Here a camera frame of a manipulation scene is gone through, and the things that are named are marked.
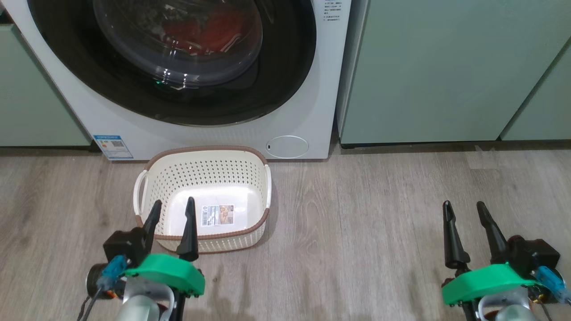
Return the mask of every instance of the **blue connector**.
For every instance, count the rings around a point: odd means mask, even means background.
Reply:
[[[101,276],[97,279],[97,288],[103,291],[113,289],[117,280],[123,275],[127,269],[127,259],[124,255],[117,255],[109,262],[107,267],[101,272]]]
[[[544,287],[546,287],[561,304],[571,305],[571,292],[565,287],[565,283],[551,269],[540,266],[533,276]]]

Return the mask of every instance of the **cabinet panel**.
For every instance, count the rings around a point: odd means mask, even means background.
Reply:
[[[571,49],[569,44],[537,91],[502,133],[505,141],[571,139]]]
[[[341,142],[495,140],[569,16],[567,0],[370,1]]]
[[[14,25],[0,25],[0,146],[88,146]]]

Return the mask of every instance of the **perforated basket wall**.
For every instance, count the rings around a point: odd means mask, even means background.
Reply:
[[[139,205],[140,188],[143,184],[142,201]],[[165,214],[170,196],[186,186],[212,184],[243,184],[259,192],[264,213],[260,220],[246,230],[199,235],[199,252],[223,252],[253,246],[260,240],[270,211],[271,173],[267,161],[254,149],[248,147],[197,147],[171,150],[150,160],[137,178],[133,193],[133,208],[137,224],[143,226],[154,202],[163,202],[155,239],[164,248],[176,251],[181,235],[165,234]]]

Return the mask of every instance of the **label inside basket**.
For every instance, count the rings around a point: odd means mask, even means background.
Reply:
[[[202,207],[202,226],[233,225],[234,204]]]

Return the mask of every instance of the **blue and white sticker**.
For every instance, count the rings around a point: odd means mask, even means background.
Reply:
[[[108,159],[133,159],[121,136],[93,135],[93,138]]]

